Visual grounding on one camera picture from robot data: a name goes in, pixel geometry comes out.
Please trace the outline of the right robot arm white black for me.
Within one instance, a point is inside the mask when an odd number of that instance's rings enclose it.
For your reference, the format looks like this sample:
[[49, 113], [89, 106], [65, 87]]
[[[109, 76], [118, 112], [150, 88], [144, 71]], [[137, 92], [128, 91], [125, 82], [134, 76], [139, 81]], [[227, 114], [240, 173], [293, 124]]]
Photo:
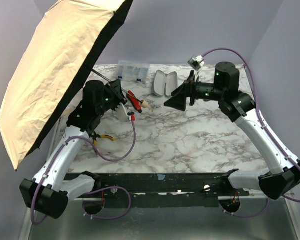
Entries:
[[262, 117], [253, 98], [239, 90], [240, 71], [231, 62], [215, 66], [213, 83], [200, 82], [196, 64], [187, 80], [164, 106], [185, 111], [197, 100], [216, 101], [221, 112], [252, 141], [266, 162], [268, 172], [234, 170], [227, 179], [234, 189], [262, 191], [277, 200], [300, 183], [300, 159], [278, 138]]

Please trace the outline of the beige black umbrella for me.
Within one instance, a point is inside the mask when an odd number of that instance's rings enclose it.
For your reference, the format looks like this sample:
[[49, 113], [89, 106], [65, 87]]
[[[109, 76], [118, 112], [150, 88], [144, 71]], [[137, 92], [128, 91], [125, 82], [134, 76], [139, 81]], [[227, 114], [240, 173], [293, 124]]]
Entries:
[[14, 170], [38, 149], [125, 23], [130, 0], [59, 0], [8, 83], [0, 134]]

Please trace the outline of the mint green umbrella case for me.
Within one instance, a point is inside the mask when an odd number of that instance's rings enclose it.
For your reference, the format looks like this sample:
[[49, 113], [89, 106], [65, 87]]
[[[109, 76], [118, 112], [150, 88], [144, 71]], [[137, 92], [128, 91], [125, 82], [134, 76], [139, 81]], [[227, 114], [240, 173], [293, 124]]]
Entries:
[[172, 92], [178, 88], [178, 74], [176, 71], [168, 74], [157, 70], [153, 81], [153, 93], [157, 97], [171, 97]]

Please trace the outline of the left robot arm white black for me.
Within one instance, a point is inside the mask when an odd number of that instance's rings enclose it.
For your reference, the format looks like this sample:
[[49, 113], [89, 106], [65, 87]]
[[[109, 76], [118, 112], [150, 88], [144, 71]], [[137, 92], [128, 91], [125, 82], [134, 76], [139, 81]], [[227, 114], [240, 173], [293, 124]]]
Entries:
[[126, 103], [119, 79], [107, 84], [90, 80], [85, 84], [82, 100], [69, 115], [56, 149], [31, 180], [24, 179], [20, 184], [21, 195], [32, 214], [39, 212], [58, 219], [69, 202], [100, 186], [98, 176], [89, 172], [69, 182], [64, 179], [83, 145], [93, 143], [91, 137], [104, 114]]

